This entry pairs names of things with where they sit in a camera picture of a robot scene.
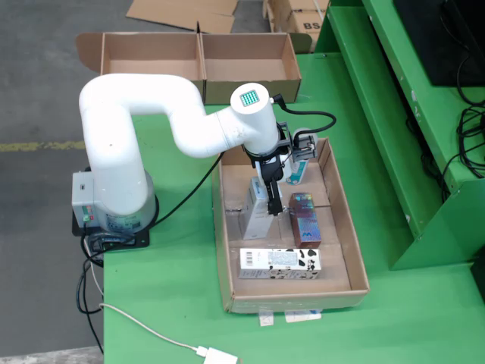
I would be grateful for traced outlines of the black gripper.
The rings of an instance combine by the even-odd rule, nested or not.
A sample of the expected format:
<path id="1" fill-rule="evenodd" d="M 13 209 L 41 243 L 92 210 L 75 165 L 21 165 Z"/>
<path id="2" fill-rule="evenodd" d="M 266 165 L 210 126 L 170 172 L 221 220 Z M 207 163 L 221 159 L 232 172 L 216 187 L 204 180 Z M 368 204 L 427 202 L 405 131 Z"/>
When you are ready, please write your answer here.
<path id="1" fill-rule="evenodd" d="M 253 167 L 256 169 L 258 178 L 264 182 L 268 195 L 268 214 L 278 216 L 283 211 L 280 190 L 277 181 L 284 176 L 284 155 L 275 155 L 270 159 L 254 160 Z"/>

